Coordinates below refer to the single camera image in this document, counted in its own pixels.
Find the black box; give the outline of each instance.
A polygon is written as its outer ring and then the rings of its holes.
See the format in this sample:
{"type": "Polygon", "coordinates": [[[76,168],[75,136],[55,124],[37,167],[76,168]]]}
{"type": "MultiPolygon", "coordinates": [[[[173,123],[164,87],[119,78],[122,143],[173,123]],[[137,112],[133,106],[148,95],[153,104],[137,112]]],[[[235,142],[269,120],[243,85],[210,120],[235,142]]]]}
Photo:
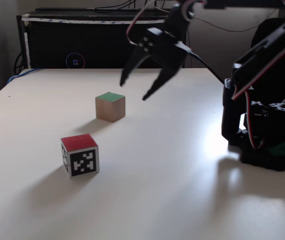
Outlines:
{"type": "MultiPolygon", "coordinates": [[[[121,69],[135,47],[128,42],[126,31],[138,12],[139,9],[97,13],[87,8],[38,8],[17,16],[24,67],[121,69]]],[[[138,42],[146,29],[161,29],[166,18],[166,12],[147,9],[132,28],[130,39],[138,42]]],[[[141,67],[160,68],[151,59],[141,67]]]]}

